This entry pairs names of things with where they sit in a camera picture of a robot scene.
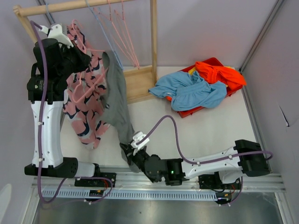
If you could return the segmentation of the pink hanger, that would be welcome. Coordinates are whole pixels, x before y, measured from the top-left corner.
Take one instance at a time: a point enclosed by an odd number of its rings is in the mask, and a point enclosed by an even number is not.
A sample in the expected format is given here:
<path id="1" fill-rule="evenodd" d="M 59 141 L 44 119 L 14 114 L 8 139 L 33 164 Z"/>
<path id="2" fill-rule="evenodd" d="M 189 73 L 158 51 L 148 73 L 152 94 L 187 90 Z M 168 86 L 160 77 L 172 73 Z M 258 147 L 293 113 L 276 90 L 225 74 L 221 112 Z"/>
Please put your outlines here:
<path id="1" fill-rule="evenodd" d="M 110 42 L 114 41 L 115 42 L 115 51 L 121 52 L 123 54 L 123 56 L 128 59 L 125 55 L 124 55 L 124 47 L 120 41 L 119 38 L 119 34 L 120 34 L 120 30 L 119 27 L 117 25 L 116 22 L 116 18 L 114 15 L 114 8 L 112 8 L 112 2 L 110 0 L 106 0 L 105 1 L 108 5 L 108 13 L 104 13 L 102 12 L 100 7 L 94 7 L 95 8 L 95 13 L 97 16 L 99 16 L 100 21 L 103 22 L 103 27 L 108 35 L 108 33 L 110 33 L 112 35 L 112 38 L 110 39 Z"/>
<path id="2" fill-rule="evenodd" d="M 83 53 L 86 54 L 86 51 L 90 51 L 91 53 L 92 52 L 104 52 L 103 50 L 97 50 L 97 49 L 91 49 L 91 48 L 88 48 L 85 44 L 85 36 L 83 34 L 77 34 L 77 32 L 80 32 L 80 29 L 79 28 L 75 28 L 75 26 L 81 26 L 81 23 L 74 19 L 72 20 L 72 23 L 71 23 L 71 27 L 72 29 L 74 30 L 74 32 L 76 32 L 76 35 L 77 35 L 77 41 L 78 43 L 80 43 L 82 45 L 82 50 L 83 50 Z M 75 103 L 78 103 L 80 101 L 82 101 L 86 96 L 88 96 L 89 94 L 91 94 L 95 89 L 96 89 L 96 86 L 97 84 L 103 79 L 103 76 L 105 75 L 105 73 L 107 72 L 107 69 L 104 70 L 104 72 L 102 72 L 102 74 L 100 74 L 100 76 L 98 77 L 98 79 L 93 83 L 93 85 L 78 99 L 75 99 L 75 95 L 76 95 L 76 91 L 78 90 L 78 88 L 80 86 L 82 86 L 82 77 L 85 77 L 86 75 L 88 75 L 88 72 L 87 70 L 89 70 L 89 73 L 90 75 L 93 74 L 93 71 L 92 71 L 92 68 L 90 66 L 90 63 L 88 63 L 88 66 L 87 66 L 87 69 L 84 71 L 84 72 L 81 72 L 80 73 L 80 76 L 79 76 L 79 84 L 75 87 L 74 91 L 73 91 L 73 94 L 72 94 L 72 100 L 73 102 Z"/>
<path id="3" fill-rule="evenodd" d="M 133 67 L 140 69 L 140 64 L 135 53 L 134 45 L 127 27 L 124 13 L 124 1 L 121 1 L 121 12 L 114 10 L 117 25 L 120 30 L 119 38 L 124 47 L 124 55 L 130 60 Z"/>

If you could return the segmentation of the blue hanger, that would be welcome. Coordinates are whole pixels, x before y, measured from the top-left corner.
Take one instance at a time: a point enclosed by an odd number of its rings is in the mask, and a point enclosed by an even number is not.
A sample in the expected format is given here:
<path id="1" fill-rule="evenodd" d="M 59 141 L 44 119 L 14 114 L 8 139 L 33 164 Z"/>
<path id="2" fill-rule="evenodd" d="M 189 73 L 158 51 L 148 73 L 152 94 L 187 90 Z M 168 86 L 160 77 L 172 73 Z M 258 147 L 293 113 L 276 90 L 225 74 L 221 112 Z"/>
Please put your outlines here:
<path id="1" fill-rule="evenodd" d="M 88 2 L 87 0 L 85 0 L 85 3 L 86 3 L 86 5 L 87 5 L 88 9 L 89 9 L 89 10 L 91 11 L 91 13 L 93 14 L 93 16 L 94 16 L 94 18 L 96 19 L 97 23 L 99 24 L 99 26 L 100 26 L 100 28 L 101 28 L 103 34 L 104 34 L 104 37 L 105 37 L 105 39 L 106 39 L 106 41 L 107 41 L 107 43 L 108 43 L 108 45 L 109 45 L 109 47 L 110 47 L 112 53 L 113 53 L 114 56 L 115 56 L 115 59 L 116 59 L 117 63 L 120 65 L 121 69 L 124 70 L 123 65 L 122 65 L 122 63 L 121 63 L 121 60 L 120 60 L 120 58 L 119 58 L 119 56 L 118 56 L 118 54 L 117 54 L 117 51 L 115 51 L 115 42 L 114 42 L 114 41 L 110 42 L 110 39 L 112 38 L 112 35 L 111 35 L 110 33 L 108 33 L 108 35 L 107 35 L 107 33 L 106 33 L 106 31 L 105 31 L 105 29 L 104 29 L 104 27 L 103 27 L 103 22 L 100 21 L 99 16 L 97 16 L 96 13 L 95 13 L 95 11 L 94 11 L 95 8 L 94 8 L 94 7 L 91 7 L 90 4 L 89 4 L 89 2 Z"/>
<path id="2" fill-rule="evenodd" d="M 48 3 L 47 2 L 45 3 L 45 6 L 46 6 L 46 11 L 47 11 L 47 17 L 48 17 L 48 19 L 50 21 L 50 24 L 54 24 L 55 20 L 54 20 L 52 14 L 49 11 L 49 7 L 48 7 Z"/>

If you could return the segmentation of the pink patterned shorts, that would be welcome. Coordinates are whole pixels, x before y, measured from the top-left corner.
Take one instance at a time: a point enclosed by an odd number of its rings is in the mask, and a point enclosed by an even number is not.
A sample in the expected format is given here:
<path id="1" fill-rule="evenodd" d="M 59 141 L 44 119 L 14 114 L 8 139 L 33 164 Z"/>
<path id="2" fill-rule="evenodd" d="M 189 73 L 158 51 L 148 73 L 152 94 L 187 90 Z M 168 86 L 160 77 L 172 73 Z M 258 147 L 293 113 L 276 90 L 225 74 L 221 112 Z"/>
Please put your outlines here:
<path id="1" fill-rule="evenodd" d="M 78 43 L 76 32 L 74 32 L 71 25 L 67 26 L 67 36 L 75 43 L 75 46 L 83 51 L 82 45 Z M 88 48 L 94 49 L 86 37 L 85 44 Z M 88 75 L 82 77 L 82 86 L 76 91 L 75 99 L 80 98 L 105 70 L 101 58 L 102 52 L 94 51 L 91 53 L 87 50 L 86 54 L 91 57 L 90 66 L 93 74 L 90 75 L 89 70 L 87 70 Z M 102 97 L 106 92 L 107 84 L 104 75 L 91 94 L 86 96 L 82 101 L 75 103 L 72 100 L 72 94 L 75 87 L 79 84 L 79 76 L 80 72 L 73 73 L 67 79 L 68 87 L 65 92 L 66 100 L 63 104 L 63 112 L 80 142 L 87 149 L 92 150 L 99 146 L 101 136 L 109 128 L 109 124 L 100 119 L 100 116 L 103 114 Z"/>

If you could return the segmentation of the grey shorts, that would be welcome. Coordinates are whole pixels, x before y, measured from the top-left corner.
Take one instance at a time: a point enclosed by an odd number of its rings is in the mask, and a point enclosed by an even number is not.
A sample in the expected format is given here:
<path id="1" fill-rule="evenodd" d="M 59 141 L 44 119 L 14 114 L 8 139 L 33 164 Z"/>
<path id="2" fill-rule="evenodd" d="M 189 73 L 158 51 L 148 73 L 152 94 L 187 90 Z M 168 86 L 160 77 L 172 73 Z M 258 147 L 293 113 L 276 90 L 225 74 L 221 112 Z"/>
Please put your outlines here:
<path id="1" fill-rule="evenodd" d="M 113 51 L 102 54 L 102 63 L 107 89 L 102 98 L 104 112 L 100 119 L 116 128 L 121 146 L 128 146 L 135 131 L 130 120 L 124 73 Z"/>

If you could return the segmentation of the light blue shorts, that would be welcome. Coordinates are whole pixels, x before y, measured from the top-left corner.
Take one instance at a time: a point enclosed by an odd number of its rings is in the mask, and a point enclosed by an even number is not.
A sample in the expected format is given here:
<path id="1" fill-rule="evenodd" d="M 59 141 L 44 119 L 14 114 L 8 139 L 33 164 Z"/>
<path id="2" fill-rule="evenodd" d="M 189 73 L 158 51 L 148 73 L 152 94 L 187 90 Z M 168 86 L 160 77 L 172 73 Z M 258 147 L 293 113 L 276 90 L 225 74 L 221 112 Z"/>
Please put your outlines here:
<path id="1" fill-rule="evenodd" d="M 177 71 L 158 79 L 148 92 L 157 98 L 171 98 L 171 108 L 177 112 L 196 107 L 215 108 L 227 95 L 226 85 L 220 81 L 209 84 L 197 71 L 190 75 Z"/>

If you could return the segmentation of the orange shorts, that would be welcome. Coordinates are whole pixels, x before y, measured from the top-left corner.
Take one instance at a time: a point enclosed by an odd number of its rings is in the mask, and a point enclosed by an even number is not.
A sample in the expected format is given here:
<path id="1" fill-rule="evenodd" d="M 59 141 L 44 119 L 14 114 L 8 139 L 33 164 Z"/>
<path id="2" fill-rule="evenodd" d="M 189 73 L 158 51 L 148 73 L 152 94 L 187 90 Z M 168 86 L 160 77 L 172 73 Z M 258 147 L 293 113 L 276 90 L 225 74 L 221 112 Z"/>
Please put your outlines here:
<path id="1" fill-rule="evenodd" d="M 209 84 L 220 81 L 231 90 L 247 84 L 245 78 L 232 68 L 212 66 L 204 62 L 196 62 L 195 68 L 199 75 Z"/>

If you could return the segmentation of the yellow shorts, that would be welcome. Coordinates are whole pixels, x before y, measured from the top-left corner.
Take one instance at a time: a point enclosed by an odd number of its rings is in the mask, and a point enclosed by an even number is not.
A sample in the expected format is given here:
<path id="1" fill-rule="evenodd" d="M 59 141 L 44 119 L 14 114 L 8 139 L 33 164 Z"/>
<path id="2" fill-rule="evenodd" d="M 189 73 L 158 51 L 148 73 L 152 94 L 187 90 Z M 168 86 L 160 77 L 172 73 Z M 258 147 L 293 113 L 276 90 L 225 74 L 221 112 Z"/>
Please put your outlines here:
<path id="1" fill-rule="evenodd" d="M 230 66 L 226 66 L 226 68 L 235 69 L 235 67 L 230 67 Z M 192 75 L 193 72 L 194 72 L 195 70 L 196 70 L 196 68 L 193 67 L 193 68 L 191 68 L 191 69 L 188 71 L 188 73 L 189 73 L 190 75 Z"/>

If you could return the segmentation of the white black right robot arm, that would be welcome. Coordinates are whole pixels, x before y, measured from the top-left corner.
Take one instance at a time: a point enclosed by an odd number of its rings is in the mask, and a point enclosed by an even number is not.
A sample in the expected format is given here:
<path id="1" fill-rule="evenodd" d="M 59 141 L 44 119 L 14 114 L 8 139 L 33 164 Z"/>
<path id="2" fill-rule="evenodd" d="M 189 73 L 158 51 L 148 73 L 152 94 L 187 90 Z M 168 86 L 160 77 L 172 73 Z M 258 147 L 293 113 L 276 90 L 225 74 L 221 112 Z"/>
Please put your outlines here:
<path id="1" fill-rule="evenodd" d="M 146 148 L 134 152 L 130 145 L 121 144 L 129 165 L 136 165 L 152 182 L 165 181 L 167 186 L 179 186 L 184 181 L 202 175 L 212 175 L 214 185 L 224 188 L 242 176 L 258 177 L 270 174 L 266 154 L 260 144 L 237 140 L 235 146 L 220 153 L 192 159 L 161 159 L 158 155 L 149 155 Z"/>

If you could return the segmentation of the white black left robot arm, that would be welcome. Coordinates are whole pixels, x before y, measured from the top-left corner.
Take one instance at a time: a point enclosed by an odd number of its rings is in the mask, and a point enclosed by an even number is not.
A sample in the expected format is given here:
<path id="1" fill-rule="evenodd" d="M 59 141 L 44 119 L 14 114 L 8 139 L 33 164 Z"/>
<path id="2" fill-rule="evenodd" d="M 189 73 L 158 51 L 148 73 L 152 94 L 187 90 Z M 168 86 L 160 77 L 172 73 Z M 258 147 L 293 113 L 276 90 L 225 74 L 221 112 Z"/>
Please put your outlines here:
<path id="1" fill-rule="evenodd" d="M 101 182 L 95 163 L 79 162 L 77 158 L 63 157 L 60 144 L 60 121 L 67 78 L 84 71 L 91 58 L 76 46 L 53 38 L 35 43 L 32 65 L 27 83 L 28 99 L 34 115 L 35 152 L 32 162 L 24 168 L 31 176 L 56 178 L 85 177 L 92 187 Z"/>

